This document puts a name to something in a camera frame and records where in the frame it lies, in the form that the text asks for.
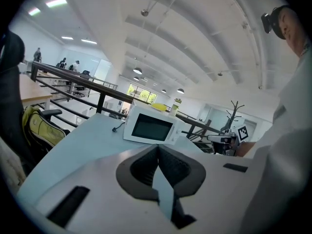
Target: window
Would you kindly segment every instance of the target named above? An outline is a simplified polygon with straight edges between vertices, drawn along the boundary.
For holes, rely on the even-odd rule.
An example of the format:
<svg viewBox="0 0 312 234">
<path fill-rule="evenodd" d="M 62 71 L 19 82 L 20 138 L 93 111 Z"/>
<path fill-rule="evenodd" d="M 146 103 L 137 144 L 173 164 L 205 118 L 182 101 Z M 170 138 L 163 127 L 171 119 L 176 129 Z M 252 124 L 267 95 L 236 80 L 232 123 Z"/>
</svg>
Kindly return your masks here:
<svg viewBox="0 0 312 234">
<path fill-rule="evenodd" d="M 130 84 L 127 95 L 140 99 L 142 101 L 146 101 L 150 104 L 154 103 L 157 97 L 157 94 L 154 94 L 133 84 Z"/>
</svg>

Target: chair armrest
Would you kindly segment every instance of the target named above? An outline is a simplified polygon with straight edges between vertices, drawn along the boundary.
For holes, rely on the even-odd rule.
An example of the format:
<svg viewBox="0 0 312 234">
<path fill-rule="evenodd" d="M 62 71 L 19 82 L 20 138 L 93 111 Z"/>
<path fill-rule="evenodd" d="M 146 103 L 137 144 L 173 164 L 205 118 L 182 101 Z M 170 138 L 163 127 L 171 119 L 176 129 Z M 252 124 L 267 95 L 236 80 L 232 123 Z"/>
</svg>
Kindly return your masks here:
<svg viewBox="0 0 312 234">
<path fill-rule="evenodd" d="M 41 112 L 46 120 L 51 120 L 51 116 L 54 115 L 61 115 L 63 112 L 60 109 L 51 109 L 51 110 L 44 110 Z"/>
</svg>

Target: microwave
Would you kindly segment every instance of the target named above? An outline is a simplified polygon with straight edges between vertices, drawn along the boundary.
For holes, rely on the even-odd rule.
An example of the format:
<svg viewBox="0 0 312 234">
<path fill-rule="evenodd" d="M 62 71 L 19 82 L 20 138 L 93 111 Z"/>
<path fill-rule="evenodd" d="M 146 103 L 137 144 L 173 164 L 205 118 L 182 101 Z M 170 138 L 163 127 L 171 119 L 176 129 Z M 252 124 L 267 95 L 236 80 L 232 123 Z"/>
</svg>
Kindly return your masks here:
<svg viewBox="0 0 312 234">
<path fill-rule="evenodd" d="M 179 138 L 185 122 L 168 112 L 133 100 L 126 118 L 123 138 L 148 144 L 172 144 Z"/>
</svg>

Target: robotic device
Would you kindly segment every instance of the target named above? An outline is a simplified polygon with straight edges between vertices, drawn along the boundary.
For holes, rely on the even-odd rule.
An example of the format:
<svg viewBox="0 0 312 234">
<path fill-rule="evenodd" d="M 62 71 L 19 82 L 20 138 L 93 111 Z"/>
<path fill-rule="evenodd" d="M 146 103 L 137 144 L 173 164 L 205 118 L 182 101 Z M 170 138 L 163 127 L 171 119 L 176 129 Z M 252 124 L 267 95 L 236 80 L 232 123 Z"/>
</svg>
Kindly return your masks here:
<svg viewBox="0 0 312 234">
<path fill-rule="evenodd" d="M 233 130 L 225 130 L 224 135 L 208 135 L 207 140 L 211 141 L 214 153 L 235 156 L 236 150 L 241 142 L 248 138 L 246 125 L 242 125 Z"/>
<path fill-rule="evenodd" d="M 147 145 L 87 163 L 35 207 L 70 233 L 260 233 L 305 188 L 311 134 L 292 132 L 253 159 Z M 174 193 L 170 219 L 152 187 L 158 167 Z"/>
</svg>

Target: black cap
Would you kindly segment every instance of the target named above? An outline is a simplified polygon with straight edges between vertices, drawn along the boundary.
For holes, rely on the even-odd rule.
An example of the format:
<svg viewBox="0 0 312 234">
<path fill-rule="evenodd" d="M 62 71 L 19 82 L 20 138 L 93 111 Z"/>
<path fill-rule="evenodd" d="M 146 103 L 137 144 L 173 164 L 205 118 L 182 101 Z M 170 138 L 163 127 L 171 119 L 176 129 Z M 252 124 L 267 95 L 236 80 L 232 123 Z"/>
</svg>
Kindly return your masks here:
<svg viewBox="0 0 312 234">
<path fill-rule="evenodd" d="M 283 5 L 283 6 L 280 6 L 278 8 L 273 9 L 271 16 L 270 16 L 270 24 L 271 24 L 271 27 L 272 27 L 274 33 L 279 38 L 285 40 L 286 38 L 284 37 L 284 35 L 281 31 L 281 28 L 279 27 L 279 23 L 278 23 L 278 16 L 279 16 L 279 13 L 281 12 L 281 10 L 283 8 L 290 8 L 290 7 L 289 7 L 289 5 Z"/>
</svg>

